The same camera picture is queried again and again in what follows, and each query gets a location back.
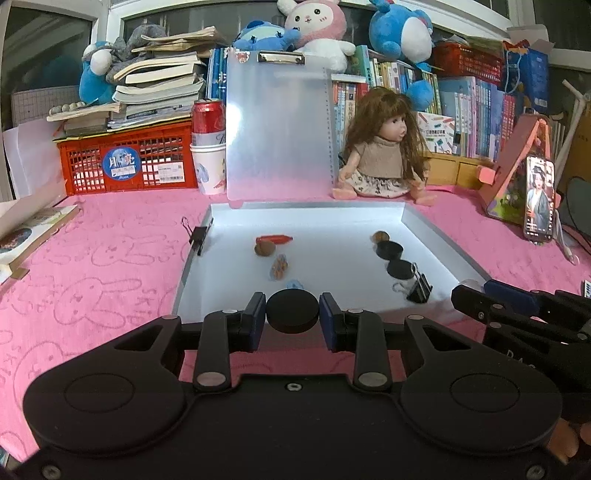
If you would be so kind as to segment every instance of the white tray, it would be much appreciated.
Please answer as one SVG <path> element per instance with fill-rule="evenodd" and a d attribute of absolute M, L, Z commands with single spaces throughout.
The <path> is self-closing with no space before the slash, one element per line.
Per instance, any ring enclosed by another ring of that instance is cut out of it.
<path fill-rule="evenodd" d="M 239 209 L 216 204 L 203 226 L 211 220 L 202 254 L 191 251 L 177 290 L 173 313 L 183 323 L 201 322 L 217 310 L 242 310 L 254 292 L 270 298 L 291 279 L 317 298 L 332 293 L 343 310 L 372 310 L 387 322 L 420 313 L 449 323 L 462 318 L 451 306 L 452 290 L 465 281 L 481 286 L 490 279 L 438 227 L 402 202 L 246 203 Z M 416 262 L 433 286 L 426 304 L 394 291 L 398 281 L 388 275 L 387 262 L 371 242 L 378 230 L 404 247 L 402 258 Z M 269 234 L 294 238 L 277 247 L 276 254 L 285 254 L 289 263 L 282 281 L 269 276 L 275 255 L 254 253 L 255 238 Z"/>

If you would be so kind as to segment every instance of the red can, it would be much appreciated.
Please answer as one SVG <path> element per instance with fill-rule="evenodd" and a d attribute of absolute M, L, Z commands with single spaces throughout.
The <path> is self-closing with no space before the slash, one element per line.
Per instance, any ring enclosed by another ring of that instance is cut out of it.
<path fill-rule="evenodd" d="M 193 105 L 193 145 L 226 142 L 226 109 L 221 100 L 197 100 Z"/>

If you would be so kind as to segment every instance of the cardboard box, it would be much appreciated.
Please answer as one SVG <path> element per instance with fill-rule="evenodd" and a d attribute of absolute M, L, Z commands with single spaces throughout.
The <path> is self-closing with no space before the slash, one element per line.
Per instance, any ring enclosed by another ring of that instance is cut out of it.
<path fill-rule="evenodd" d="M 454 154 L 453 138 L 456 134 L 456 119 L 434 113 L 417 112 L 417 124 L 430 152 Z"/>

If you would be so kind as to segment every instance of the red plastic crate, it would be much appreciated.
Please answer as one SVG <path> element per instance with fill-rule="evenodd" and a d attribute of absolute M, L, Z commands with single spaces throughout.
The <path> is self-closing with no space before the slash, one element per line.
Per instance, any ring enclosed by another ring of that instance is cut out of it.
<path fill-rule="evenodd" d="M 57 146 L 68 195 L 197 187 L 190 149 L 191 121 L 68 140 Z M 105 174 L 103 159 L 116 147 L 134 149 L 139 154 L 141 172 L 123 181 L 114 180 Z M 160 183 L 158 166 L 173 162 L 183 163 L 184 181 Z"/>
<path fill-rule="evenodd" d="M 489 53 L 446 42 L 433 49 L 431 64 L 443 69 L 435 72 L 438 77 L 474 76 L 499 86 L 504 62 Z"/>

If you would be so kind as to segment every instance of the sticker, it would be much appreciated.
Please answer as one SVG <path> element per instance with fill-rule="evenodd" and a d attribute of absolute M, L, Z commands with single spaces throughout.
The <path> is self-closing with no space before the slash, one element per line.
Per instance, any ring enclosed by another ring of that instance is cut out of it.
<path fill-rule="evenodd" d="M 158 178 L 160 183 L 182 183 L 184 182 L 183 162 L 171 162 L 158 165 Z"/>
<path fill-rule="evenodd" d="M 248 59 L 250 58 L 250 56 L 251 56 L 251 53 L 249 51 L 240 51 L 240 50 L 236 51 L 236 59 L 240 63 L 246 63 L 248 61 Z"/>
<path fill-rule="evenodd" d="M 141 171 L 139 154 L 129 147 L 110 150 L 103 160 L 103 171 L 113 180 L 129 180 Z"/>
<path fill-rule="evenodd" d="M 197 164 L 197 179 L 199 183 L 207 183 L 209 181 L 209 172 L 200 163 Z"/>

